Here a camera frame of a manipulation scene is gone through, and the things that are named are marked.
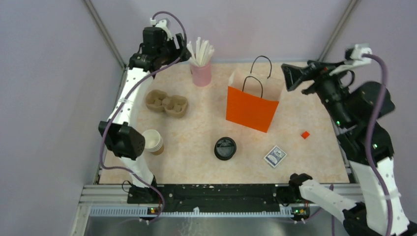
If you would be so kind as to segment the stack of brown paper cups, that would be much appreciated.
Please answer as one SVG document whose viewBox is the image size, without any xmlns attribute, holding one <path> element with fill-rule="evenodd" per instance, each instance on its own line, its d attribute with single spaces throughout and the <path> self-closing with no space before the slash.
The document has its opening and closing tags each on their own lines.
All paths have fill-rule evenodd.
<svg viewBox="0 0 417 236">
<path fill-rule="evenodd" d="M 145 150 L 153 155 L 160 155 L 164 151 L 163 138 L 157 130 L 148 129 L 142 133 L 145 138 Z"/>
</svg>

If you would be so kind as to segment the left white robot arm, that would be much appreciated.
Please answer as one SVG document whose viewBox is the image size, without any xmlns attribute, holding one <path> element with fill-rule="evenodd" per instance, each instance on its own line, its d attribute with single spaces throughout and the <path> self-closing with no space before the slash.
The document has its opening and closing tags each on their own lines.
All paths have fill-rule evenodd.
<svg viewBox="0 0 417 236">
<path fill-rule="evenodd" d="M 138 52 L 129 59 L 125 84 L 118 102 L 109 118 L 99 123 L 102 136 L 99 158 L 105 170 L 103 152 L 111 151 L 118 157 L 123 166 L 119 170 L 129 172 L 132 183 L 138 187 L 139 197 L 145 203 L 157 199 L 158 191 L 154 184 L 154 175 L 147 167 L 143 157 L 145 138 L 136 130 L 137 117 L 148 87 L 156 74 L 167 67 L 189 59 L 184 47 L 184 36 L 181 33 L 172 35 L 166 21 L 143 30 L 143 42 Z"/>
</svg>

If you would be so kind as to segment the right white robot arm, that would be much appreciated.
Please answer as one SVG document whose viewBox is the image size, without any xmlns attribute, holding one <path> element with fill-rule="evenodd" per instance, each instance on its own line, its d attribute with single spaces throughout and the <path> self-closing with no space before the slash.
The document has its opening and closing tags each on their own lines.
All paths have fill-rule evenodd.
<svg viewBox="0 0 417 236">
<path fill-rule="evenodd" d="M 356 65 L 355 61 L 310 60 L 306 67 L 283 64 L 281 68 L 287 91 L 311 81 L 302 93 L 317 94 L 332 120 L 345 129 L 337 140 L 358 179 L 363 201 L 347 199 L 308 174 L 291 175 L 289 198 L 295 203 L 307 200 L 317 204 L 351 236 L 414 236 L 417 225 L 405 215 L 395 182 L 392 141 L 377 122 L 395 109 L 386 88 L 387 68 L 380 63 L 381 82 L 368 81 L 350 91 L 341 80 L 353 74 Z"/>
</svg>

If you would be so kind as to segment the stack of black cup lids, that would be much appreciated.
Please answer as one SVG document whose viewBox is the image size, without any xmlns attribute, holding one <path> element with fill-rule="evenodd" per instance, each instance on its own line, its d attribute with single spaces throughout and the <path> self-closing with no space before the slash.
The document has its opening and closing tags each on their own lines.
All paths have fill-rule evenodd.
<svg viewBox="0 0 417 236">
<path fill-rule="evenodd" d="M 230 137 L 220 138 L 214 146 L 214 155 L 222 161 L 230 160 L 236 153 L 236 142 Z"/>
</svg>

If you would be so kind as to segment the orange paper bag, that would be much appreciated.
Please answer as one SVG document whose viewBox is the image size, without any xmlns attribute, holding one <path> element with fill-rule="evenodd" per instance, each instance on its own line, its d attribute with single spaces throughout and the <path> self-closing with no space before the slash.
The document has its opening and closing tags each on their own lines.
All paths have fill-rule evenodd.
<svg viewBox="0 0 417 236">
<path fill-rule="evenodd" d="M 253 72 L 255 62 L 265 58 L 269 62 L 267 75 Z M 235 69 L 228 80 L 226 120 L 267 133 L 272 123 L 281 93 L 283 79 L 272 76 L 272 62 L 257 56 L 249 72 Z"/>
</svg>

